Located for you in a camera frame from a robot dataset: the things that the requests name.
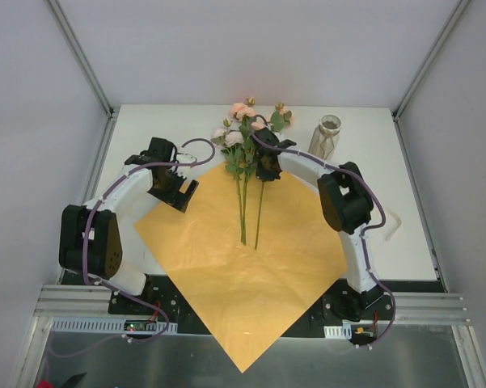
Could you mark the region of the pink flower bouquet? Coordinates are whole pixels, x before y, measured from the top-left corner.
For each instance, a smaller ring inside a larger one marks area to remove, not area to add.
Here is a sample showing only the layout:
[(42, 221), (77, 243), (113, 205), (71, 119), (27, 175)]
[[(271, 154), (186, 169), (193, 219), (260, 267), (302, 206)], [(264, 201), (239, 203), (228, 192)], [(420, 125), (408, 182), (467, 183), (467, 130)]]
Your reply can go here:
[(256, 146), (251, 139), (250, 120), (256, 114), (255, 98), (232, 105), (228, 118), (222, 121), (222, 127), (215, 129), (211, 136), (224, 155), (226, 171), (235, 180), (239, 202), (240, 241), (247, 244), (247, 186), (256, 169)]

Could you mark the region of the orange wrapping paper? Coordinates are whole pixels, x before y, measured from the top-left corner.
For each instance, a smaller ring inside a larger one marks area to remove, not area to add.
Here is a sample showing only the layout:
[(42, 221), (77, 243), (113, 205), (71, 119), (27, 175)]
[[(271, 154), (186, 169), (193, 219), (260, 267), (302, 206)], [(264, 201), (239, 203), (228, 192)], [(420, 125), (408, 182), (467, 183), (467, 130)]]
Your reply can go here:
[(227, 356), (247, 370), (348, 270), (319, 196), (293, 175), (247, 186), (205, 172), (185, 213), (153, 207), (135, 224), (148, 251)]

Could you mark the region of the cream printed ribbon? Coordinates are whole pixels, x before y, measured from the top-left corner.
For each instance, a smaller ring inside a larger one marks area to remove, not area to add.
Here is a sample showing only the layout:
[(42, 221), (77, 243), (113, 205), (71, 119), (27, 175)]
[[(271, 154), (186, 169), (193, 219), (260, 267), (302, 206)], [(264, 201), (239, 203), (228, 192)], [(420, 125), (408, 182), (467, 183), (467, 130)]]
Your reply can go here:
[(382, 240), (386, 243), (394, 237), (395, 233), (401, 227), (402, 220), (397, 212), (389, 208), (385, 208), (385, 215), (386, 222), (385, 225), (381, 228), (381, 235)]

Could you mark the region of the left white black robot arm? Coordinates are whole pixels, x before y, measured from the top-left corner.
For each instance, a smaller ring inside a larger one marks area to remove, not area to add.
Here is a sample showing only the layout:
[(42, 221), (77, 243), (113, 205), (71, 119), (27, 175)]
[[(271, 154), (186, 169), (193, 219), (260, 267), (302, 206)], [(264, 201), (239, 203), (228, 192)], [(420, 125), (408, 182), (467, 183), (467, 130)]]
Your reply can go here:
[(125, 160), (120, 174), (101, 194), (83, 205), (64, 208), (60, 266), (86, 280), (106, 281), (128, 294), (126, 303), (136, 314), (149, 313), (155, 296), (146, 289), (148, 276), (123, 257), (120, 220), (143, 194), (185, 212), (199, 183), (192, 180), (184, 192), (181, 188), (197, 164), (197, 158), (171, 141), (152, 138), (147, 150)]

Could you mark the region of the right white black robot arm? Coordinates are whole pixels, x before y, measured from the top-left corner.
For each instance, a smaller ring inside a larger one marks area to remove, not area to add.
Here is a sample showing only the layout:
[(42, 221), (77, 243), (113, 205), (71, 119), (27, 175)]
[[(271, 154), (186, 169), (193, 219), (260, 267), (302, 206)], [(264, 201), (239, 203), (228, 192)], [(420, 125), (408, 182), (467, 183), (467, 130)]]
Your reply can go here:
[(295, 148), (296, 143), (279, 141), (269, 129), (251, 131), (256, 145), (256, 177), (263, 182), (295, 175), (318, 189), (326, 223), (340, 236), (347, 262), (346, 280), (356, 292), (348, 298), (349, 313), (364, 319), (375, 312), (377, 302), (369, 291), (377, 286), (370, 263), (370, 245), (364, 237), (374, 209), (373, 196), (353, 162), (331, 166), (321, 158)]

